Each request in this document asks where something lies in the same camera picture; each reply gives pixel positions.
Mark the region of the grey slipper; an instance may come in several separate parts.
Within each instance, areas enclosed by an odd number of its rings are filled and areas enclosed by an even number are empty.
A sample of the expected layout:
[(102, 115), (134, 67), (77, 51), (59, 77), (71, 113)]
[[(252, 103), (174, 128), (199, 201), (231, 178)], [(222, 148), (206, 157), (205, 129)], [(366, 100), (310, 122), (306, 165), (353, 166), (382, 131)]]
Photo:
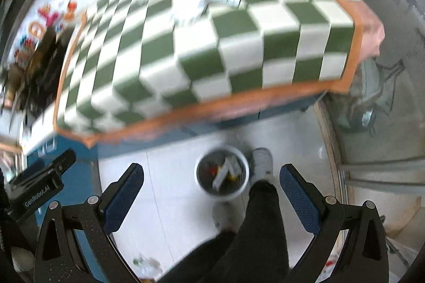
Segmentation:
[(219, 202), (213, 206), (212, 221), (219, 233), (238, 230), (238, 216), (232, 204)]
[(266, 148), (255, 149), (250, 158), (250, 182), (269, 181), (273, 176), (273, 157)]

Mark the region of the long white pink box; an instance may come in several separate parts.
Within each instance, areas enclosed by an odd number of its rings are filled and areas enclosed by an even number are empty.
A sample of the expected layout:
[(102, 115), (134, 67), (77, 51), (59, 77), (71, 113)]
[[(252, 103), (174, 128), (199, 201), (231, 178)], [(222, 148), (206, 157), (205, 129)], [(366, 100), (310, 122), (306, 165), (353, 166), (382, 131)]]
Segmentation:
[(223, 165), (218, 169), (218, 173), (212, 182), (212, 187), (215, 191), (219, 192), (221, 186), (224, 183), (224, 180), (227, 178), (229, 174), (229, 170), (231, 168), (231, 162), (229, 161), (229, 157), (226, 157)]

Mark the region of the white round trash bin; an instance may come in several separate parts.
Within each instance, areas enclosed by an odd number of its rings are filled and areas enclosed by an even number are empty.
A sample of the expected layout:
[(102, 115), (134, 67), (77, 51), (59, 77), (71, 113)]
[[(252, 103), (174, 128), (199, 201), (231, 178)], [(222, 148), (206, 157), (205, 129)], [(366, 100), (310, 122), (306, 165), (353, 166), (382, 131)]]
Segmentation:
[(194, 180), (205, 195), (219, 201), (233, 200), (248, 185), (249, 163), (236, 147), (216, 146), (197, 160)]

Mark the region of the white wrapper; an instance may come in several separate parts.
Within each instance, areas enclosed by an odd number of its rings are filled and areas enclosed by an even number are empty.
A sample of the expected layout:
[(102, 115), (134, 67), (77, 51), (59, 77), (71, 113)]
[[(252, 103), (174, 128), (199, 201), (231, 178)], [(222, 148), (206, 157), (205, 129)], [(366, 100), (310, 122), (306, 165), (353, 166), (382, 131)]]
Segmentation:
[(172, 14), (176, 25), (194, 23), (205, 13), (207, 3), (204, 0), (183, 2), (173, 6)]

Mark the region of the colourful wall stickers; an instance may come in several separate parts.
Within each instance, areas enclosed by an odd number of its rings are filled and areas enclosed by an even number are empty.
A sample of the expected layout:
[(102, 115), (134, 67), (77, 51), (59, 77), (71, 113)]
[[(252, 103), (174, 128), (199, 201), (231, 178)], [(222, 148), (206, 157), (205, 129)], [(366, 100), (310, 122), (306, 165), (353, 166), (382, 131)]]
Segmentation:
[(49, 27), (62, 32), (81, 16), (77, 0), (34, 0), (11, 42), (6, 65), (26, 67)]

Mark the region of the black frying pan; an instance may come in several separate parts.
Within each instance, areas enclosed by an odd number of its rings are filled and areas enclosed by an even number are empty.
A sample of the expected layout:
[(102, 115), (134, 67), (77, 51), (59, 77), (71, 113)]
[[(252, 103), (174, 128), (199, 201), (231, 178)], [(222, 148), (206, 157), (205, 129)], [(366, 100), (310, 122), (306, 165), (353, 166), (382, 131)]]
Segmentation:
[(74, 26), (57, 33), (50, 26), (38, 43), (22, 77), (11, 113), (23, 112), (38, 117), (56, 99), (61, 70)]

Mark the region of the person's black trouser legs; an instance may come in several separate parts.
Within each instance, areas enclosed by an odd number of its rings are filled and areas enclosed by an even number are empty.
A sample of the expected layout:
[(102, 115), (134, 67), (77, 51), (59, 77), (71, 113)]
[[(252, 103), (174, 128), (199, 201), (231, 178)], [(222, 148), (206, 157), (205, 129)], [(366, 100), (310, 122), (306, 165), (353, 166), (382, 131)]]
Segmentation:
[(160, 282), (283, 282), (289, 258), (279, 196), (268, 181), (249, 191), (241, 227), (201, 244)]

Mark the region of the green white checkered tablecloth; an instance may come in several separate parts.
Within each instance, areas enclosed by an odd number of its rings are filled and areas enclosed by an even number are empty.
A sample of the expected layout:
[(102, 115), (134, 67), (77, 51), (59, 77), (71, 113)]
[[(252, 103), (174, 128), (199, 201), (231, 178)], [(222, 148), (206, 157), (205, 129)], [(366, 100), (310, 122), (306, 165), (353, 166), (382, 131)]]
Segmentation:
[(204, 0), (199, 20), (176, 25), (173, 6), (195, 1), (89, 6), (63, 66), (54, 129), (90, 147), (345, 93), (385, 37), (362, 0)]

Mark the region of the left grey slipper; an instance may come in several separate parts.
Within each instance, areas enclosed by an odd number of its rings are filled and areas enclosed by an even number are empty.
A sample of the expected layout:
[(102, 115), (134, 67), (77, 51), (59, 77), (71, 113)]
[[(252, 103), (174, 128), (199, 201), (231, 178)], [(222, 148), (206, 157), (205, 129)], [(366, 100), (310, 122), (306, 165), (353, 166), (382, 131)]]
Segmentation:
[(219, 202), (213, 206), (212, 221), (219, 233), (238, 230), (238, 216), (232, 204)]

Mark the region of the right grey slipper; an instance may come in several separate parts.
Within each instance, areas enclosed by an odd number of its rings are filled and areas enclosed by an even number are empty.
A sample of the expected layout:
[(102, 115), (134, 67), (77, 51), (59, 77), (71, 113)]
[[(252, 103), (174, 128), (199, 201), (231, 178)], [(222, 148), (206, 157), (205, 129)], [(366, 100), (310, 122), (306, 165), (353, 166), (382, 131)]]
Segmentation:
[(273, 157), (266, 148), (255, 149), (250, 158), (250, 182), (269, 181), (273, 176)]

